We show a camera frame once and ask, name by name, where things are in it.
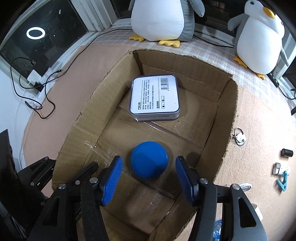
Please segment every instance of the black cylinder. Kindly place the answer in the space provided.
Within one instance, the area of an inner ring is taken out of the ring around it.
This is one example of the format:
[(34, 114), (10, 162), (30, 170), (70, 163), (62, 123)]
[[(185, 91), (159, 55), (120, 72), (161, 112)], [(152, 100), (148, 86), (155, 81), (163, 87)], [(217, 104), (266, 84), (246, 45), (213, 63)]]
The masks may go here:
[(293, 151), (292, 150), (288, 150), (288, 149), (282, 149), (281, 150), (281, 156), (284, 156), (284, 157), (292, 157), (293, 156)]

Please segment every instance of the penguin beak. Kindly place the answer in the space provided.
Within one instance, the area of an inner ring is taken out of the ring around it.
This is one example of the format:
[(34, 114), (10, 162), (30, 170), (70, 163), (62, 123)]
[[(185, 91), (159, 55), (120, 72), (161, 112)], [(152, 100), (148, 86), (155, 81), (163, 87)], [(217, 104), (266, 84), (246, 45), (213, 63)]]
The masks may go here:
[(270, 18), (275, 18), (276, 17), (275, 14), (269, 8), (263, 7), (263, 11)]

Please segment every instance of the yellow foot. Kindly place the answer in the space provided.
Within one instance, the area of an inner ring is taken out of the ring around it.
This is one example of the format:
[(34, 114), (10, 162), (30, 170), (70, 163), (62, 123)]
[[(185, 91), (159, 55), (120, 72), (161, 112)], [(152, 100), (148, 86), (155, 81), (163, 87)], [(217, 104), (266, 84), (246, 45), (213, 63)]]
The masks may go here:
[(259, 78), (261, 78), (262, 80), (265, 80), (265, 75), (264, 74), (258, 74), (258, 73), (255, 73)]
[(158, 45), (166, 45), (166, 46), (174, 46), (175, 48), (180, 47), (180, 41), (179, 40), (160, 40)]
[(238, 56), (235, 56), (233, 58), (234, 61), (238, 62), (239, 65), (242, 65), (243, 67), (247, 68), (248, 66), (238, 57)]
[(141, 36), (139, 36), (137, 34), (134, 34), (134, 35), (130, 36), (129, 39), (130, 40), (135, 40), (135, 41), (139, 40), (139, 42), (143, 42), (145, 40), (143, 37), (141, 37)]

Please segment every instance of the penguin plush toy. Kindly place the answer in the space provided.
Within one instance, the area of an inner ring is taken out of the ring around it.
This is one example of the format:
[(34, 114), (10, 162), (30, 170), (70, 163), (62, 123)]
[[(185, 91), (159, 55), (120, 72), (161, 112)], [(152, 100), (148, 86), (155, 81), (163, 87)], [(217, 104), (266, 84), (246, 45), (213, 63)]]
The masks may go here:
[(279, 55), (288, 66), (282, 41), (285, 28), (280, 18), (257, 0), (248, 0), (244, 13), (228, 21), (228, 30), (237, 26), (234, 61), (249, 67), (265, 79), (276, 66)]
[(131, 25), (136, 33), (129, 39), (159, 41), (159, 45), (179, 47), (194, 32), (194, 12), (205, 14), (201, 0), (131, 0)]

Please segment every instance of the barcode number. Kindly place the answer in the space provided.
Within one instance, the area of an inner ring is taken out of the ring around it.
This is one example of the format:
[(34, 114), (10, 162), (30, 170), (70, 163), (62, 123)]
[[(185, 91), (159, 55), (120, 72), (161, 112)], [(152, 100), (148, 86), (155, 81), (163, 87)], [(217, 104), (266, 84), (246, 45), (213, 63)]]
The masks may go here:
[(161, 87), (161, 90), (168, 90), (169, 88), (168, 78), (160, 78), (160, 87)]

